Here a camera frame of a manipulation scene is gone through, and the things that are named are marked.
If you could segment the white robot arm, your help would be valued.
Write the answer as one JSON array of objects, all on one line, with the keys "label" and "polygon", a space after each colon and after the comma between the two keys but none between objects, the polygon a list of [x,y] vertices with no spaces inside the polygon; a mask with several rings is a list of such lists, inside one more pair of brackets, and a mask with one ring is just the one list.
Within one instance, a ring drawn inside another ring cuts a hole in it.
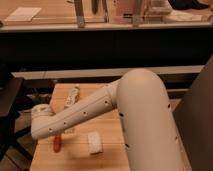
[{"label": "white robot arm", "polygon": [[35,106],[31,135],[43,139],[112,110],[119,113],[130,171],[184,171],[165,85],[143,68],[126,72],[57,114],[47,104]]}]

